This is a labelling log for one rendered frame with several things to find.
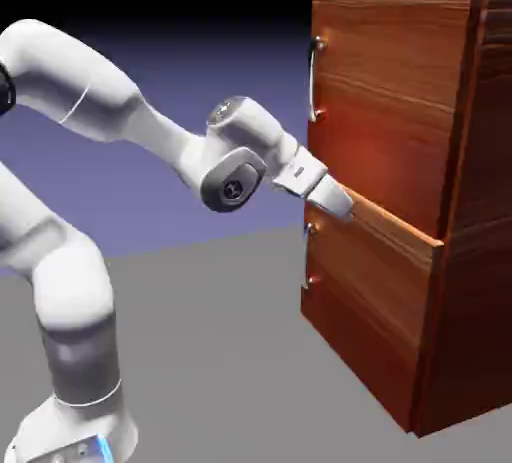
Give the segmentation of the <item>short wooden cabinet door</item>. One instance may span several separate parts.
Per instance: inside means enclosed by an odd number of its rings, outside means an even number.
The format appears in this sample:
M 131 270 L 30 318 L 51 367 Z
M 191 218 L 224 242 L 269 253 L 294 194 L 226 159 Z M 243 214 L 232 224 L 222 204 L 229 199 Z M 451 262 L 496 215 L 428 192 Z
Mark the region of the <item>short wooden cabinet door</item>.
M 362 196 L 353 217 L 306 206 L 301 311 L 395 422 L 413 426 L 432 281 L 443 254 L 433 238 Z

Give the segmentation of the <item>reddish brown wooden cabinet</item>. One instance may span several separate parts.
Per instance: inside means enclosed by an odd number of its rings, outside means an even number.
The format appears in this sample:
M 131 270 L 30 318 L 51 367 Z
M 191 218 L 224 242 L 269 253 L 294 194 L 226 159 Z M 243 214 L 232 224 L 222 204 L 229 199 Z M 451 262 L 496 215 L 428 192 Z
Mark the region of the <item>reddish brown wooden cabinet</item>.
M 512 403 L 512 0 L 480 0 L 411 432 Z

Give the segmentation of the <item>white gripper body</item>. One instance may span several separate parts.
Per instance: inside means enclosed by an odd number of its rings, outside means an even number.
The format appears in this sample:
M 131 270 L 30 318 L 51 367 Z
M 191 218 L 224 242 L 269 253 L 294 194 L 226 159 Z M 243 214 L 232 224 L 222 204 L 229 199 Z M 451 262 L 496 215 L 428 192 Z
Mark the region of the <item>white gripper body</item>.
M 320 179 L 305 201 L 338 220 L 347 222 L 353 217 L 352 198 L 330 174 Z

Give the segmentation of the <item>tall wooden cabinet door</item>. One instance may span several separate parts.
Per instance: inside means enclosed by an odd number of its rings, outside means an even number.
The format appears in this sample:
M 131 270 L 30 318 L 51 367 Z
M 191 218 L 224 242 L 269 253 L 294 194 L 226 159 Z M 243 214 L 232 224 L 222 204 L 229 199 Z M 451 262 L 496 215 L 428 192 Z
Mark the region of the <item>tall wooden cabinet door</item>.
M 442 238 L 480 0 L 312 0 L 310 144 L 347 187 Z

